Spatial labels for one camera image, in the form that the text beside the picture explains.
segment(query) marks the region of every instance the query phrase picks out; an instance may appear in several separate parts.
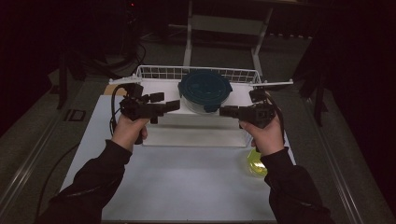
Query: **metal frame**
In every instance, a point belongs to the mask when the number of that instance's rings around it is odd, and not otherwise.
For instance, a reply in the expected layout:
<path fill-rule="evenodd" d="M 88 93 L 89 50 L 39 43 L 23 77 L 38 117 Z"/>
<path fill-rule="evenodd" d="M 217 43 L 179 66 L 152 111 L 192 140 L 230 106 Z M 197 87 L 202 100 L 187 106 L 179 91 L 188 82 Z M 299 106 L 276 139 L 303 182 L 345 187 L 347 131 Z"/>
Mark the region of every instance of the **metal frame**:
<path fill-rule="evenodd" d="M 312 103 L 310 101 L 307 102 L 305 100 L 302 100 L 302 102 L 307 111 L 307 114 L 310 115 L 312 113 L 310 109 Z M 315 118 L 313 116 L 308 116 L 308 117 L 311 119 L 312 123 L 316 123 Z M 317 132 L 320 138 L 320 142 L 322 142 L 323 147 L 325 149 L 327 162 L 330 168 L 329 170 L 332 175 L 332 179 L 334 180 L 334 184 L 337 187 L 343 205 L 346 209 L 346 214 L 349 218 L 349 221 L 351 223 L 360 223 L 360 224 L 364 223 L 359 208 L 352 196 L 351 189 L 349 188 L 346 180 L 344 179 L 344 176 L 337 162 L 337 159 L 332 153 L 333 150 L 329 144 L 329 141 L 327 140 L 323 131 L 317 125 L 314 125 L 314 127 L 315 127 L 315 131 Z"/>
<path fill-rule="evenodd" d="M 260 63 L 259 52 L 262 48 L 262 41 L 264 40 L 269 21 L 271 19 L 273 8 L 270 7 L 267 11 L 265 21 L 249 21 L 249 20 L 239 20 L 232 18 L 219 18 L 219 17 L 209 17 L 202 15 L 193 15 L 192 13 L 192 0 L 189 1 L 189 17 L 187 21 L 187 44 L 184 53 L 183 66 L 190 66 L 191 64 L 191 54 L 192 54 L 192 29 L 196 30 L 206 30 L 206 31 L 218 31 L 224 33 L 235 33 L 244 35 L 257 35 L 258 42 L 257 45 L 251 49 L 251 57 L 254 64 L 254 69 L 259 72 L 262 76 L 262 66 Z"/>
<path fill-rule="evenodd" d="M 56 128 L 58 122 L 62 119 L 62 114 L 64 114 L 65 109 L 57 111 L 51 122 L 48 124 L 46 129 L 43 131 L 41 136 L 38 138 L 35 143 L 32 151 L 27 156 L 26 160 L 20 166 L 18 171 L 12 177 L 11 182 L 8 184 L 7 189 L 3 192 L 0 197 L 0 223 L 6 219 L 7 213 L 11 206 L 15 203 L 18 196 L 20 195 L 24 185 L 28 181 L 30 175 L 32 174 L 35 166 L 37 165 L 38 159 L 40 158 L 42 152 L 44 151 L 45 146 L 47 145 L 53 131 Z"/>

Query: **metal rail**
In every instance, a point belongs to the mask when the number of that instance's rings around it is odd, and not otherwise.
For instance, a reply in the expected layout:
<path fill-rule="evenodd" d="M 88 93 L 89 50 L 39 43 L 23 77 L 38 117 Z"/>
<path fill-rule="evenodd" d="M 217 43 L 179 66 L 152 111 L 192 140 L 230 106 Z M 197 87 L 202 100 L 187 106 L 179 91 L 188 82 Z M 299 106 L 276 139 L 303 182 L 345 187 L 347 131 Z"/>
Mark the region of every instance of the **metal rail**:
<path fill-rule="evenodd" d="M 81 84 L 77 84 L 76 92 L 74 92 L 73 95 L 70 94 L 71 98 L 69 99 L 73 99 L 77 95 L 77 92 L 80 88 L 81 88 Z M 0 197 L 0 223 L 3 223 L 5 221 L 8 211 L 17 200 L 24 185 L 28 181 L 33 170 L 35 169 L 38 159 L 40 158 L 40 155 L 42 154 L 45 146 L 50 140 L 52 133 L 56 128 L 56 125 L 60 120 L 62 120 L 62 117 L 66 113 L 67 110 L 66 108 L 68 108 L 71 105 L 71 103 L 72 102 L 70 100 L 67 100 L 63 106 L 63 109 L 55 111 L 49 124 L 44 129 L 43 133 L 40 135 L 38 140 L 36 141 L 32 151 L 30 152 L 26 160 L 23 162 L 23 164 L 20 166 L 18 171 L 15 173 L 15 175 L 12 177 L 6 190 L 2 193 Z"/>
<path fill-rule="evenodd" d="M 310 106 L 309 106 L 312 104 L 304 100 L 302 101 L 308 114 L 312 114 L 312 111 L 310 110 Z M 311 119 L 311 121 L 314 124 L 317 123 L 313 116 L 308 116 L 308 117 Z M 352 224 L 355 223 L 363 224 L 364 222 L 361 218 L 361 213 L 359 212 L 358 206 L 355 203 L 351 190 L 346 180 L 343 177 L 340 166 L 338 165 L 338 162 L 335 159 L 334 154 L 332 153 L 332 147 L 330 146 L 329 141 L 327 140 L 323 131 L 318 127 L 318 125 L 314 125 L 314 126 L 315 126 L 315 131 L 318 133 L 320 141 L 323 143 L 323 147 L 325 149 L 325 153 L 327 156 L 327 161 L 330 167 L 330 173 L 332 175 L 334 184 L 337 187 L 338 193 L 340 194 L 341 200 L 346 209 L 346 214 L 349 218 L 349 221 Z"/>

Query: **yellow object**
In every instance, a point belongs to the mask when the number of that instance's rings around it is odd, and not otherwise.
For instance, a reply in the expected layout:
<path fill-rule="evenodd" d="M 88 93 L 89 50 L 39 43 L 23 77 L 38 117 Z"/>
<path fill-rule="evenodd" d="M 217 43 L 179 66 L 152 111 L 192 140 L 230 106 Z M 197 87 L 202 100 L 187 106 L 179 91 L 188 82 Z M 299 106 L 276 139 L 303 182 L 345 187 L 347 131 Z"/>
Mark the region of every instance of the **yellow object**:
<path fill-rule="evenodd" d="M 256 148 L 253 148 L 247 156 L 248 168 L 255 175 L 267 175 L 267 168 L 260 161 L 261 155 L 260 152 L 256 151 Z"/>

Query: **wire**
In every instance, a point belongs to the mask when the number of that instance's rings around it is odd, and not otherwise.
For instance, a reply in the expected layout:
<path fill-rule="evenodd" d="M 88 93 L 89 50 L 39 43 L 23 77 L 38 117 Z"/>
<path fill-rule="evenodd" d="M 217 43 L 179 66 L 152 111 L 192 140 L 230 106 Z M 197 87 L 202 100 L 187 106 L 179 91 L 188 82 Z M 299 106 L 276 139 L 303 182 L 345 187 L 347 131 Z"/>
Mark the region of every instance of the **wire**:
<path fill-rule="evenodd" d="M 113 126 L 112 126 L 113 116 L 110 118 L 110 122 L 109 123 L 110 123 L 110 133 L 111 133 L 111 136 L 113 136 L 113 133 L 114 133 Z"/>
<path fill-rule="evenodd" d="M 53 171 L 54 171 L 55 168 L 58 166 L 58 164 L 61 162 L 61 160 L 63 160 L 64 157 L 65 157 L 67 154 L 69 154 L 71 151 L 73 151 L 74 149 L 76 149 L 76 148 L 79 146 L 79 144 L 80 144 L 80 143 L 77 143 L 76 145 L 74 145 L 73 147 L 71 147 L 70 149 L 68 149 L 68 150 L 62 155 L 62 157 L 61 157 L 59 160 L 56 161 L 55 165 L 52 166 L 51 170 L 49 171 L 49 175 L 47 176 L 47 179 L 46 179 L 46 181 L 44 182 L 44 186 L 43 186 L 43 188 L 41 189 L 40 197 L 39 197 L 39 199 L 38 199 L 37 210 L 35 211 L 35 223 L 37 223 L 38 216 L 40 215 L 40 207 L 41 207 L 41 203 L 42 203 L 42 201 L 43 201 L 44 192 L 46 191 L 47 184 L 48 184 L 48 182 L 49 182 L 49 180 L 50 180 L 50 177 L 51 177 Z"/>
<path fill-rule="evenodd" d="M 113 79 L 122 78 L 121 76 L 115 74 L 115 72 L 123 71 L 124 69 L 129 68 L 134 64 L 134 58 L 136 58 L 137 52 L 135 52 L 133 46 L 136 44 L 135 41 L 139 39 L 140 33 L 139 14 L 129 10 L 127 5 L 122 0 L 120 0 L 120 4 L 123 5 L 123 17 L 125 23 L 122 29 L 122 40 L 119 53 L 119 55 L 121 55 L 124 51 L 126 51 L 126 56 L 123 58 L 123 60 L 121 60 L 120 62 L 109 64 L 102 63 L 95 59 L 91 59 L 86 55 L 82 55 L 82 53 L 78 55 L 79 60 L 87 67 L 86 69 L 91 68 L 96 73 L 105 75 Z M 95 15 L 96 12 L 92 10 L 90 12 L 95 20 L 97 20 Z M 128 42 L 130 42 L 130 44 L 126 45 L 126 39 L 129 39 Z"/>
<path fill-rule="evenodd" d="M 279 118 L 280 130 L 282 131 L 283 143 L 285 143 L 286 142 L 286 140 L 285 140 L 285 120 L 283 119 L 282 111 L 280 111 L 280 108 L 277 106 L 277 104 L 275 103 L 275 100 L 272 98 L 272 96 L 270 94 L 268 94 L 266 92 L 265 95 L 275 108 L 277 117 Z"/>
<path fill-rule="evenodd" d="M 134 70 L 132 70 L 131 75 L 134 74 L 134 72 L 137 70 L 137 68 L 138 68 L 140 65 L 144 64 L 143 61 L 144 61 L 145 58 L 146 58 L 146 53 L 147 53 L 146 48 L 145 48 L 141 43 L 137 43 L 137 45 L 140 46 L 140 47 L 143 49 L 143 56 L 142 56 L 141 59 L 140 59 L 140 57 L 138 57 L 138 56 L 136 57 L 137 66 L 134 68 Z"/>

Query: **dark background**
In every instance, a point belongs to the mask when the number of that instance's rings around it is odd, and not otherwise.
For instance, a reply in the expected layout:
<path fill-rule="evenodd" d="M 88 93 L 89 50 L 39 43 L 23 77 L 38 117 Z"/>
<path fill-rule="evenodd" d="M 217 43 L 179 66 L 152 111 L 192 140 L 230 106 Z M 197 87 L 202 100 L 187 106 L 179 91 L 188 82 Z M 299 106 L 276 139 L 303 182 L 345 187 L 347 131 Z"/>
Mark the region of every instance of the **dark background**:
<path fill-rule="evenodd" d="M 143 15 L 139 20 L 166 36 L 167 23 L 186 23 L 187 2 L 152 0 L 139 5 L 137 1 Z M 197 10 L 206 14 L 227 16 L 237 10 L 251 19 L 262 17 L 269 7 L 257 2 L 253 7 L 237 1 L 201 2 Z M 106 8 L 111 8 L 106 7 L 108 1 L 101 1 L 104 5 L 98 3 L 91 0 L 1 3 L 0 135 L 50 89 L 47 74 L 58 67 L 59 53 L 66 46 L 102 60 L 105 51 L 117 51 L 120 47 L 124 26 L 122 1 L 112 13 L 106 12 Z M 396 95 L 396 14 L 393 13 L 396 3 L 391 0 L 321 3 L 333 3 L 342 10 L 276 6 L 268 31 L 284 38 L 314 37 L 294 76 L 316 80 L 329 68 L 325 86 L 332 91 L 378 186 L 396 214 L 393 166 L 396 111 L 392 97 Z M 93 12 L 98 8 L 102 10 L 101 17 L 94 17 Z"/>

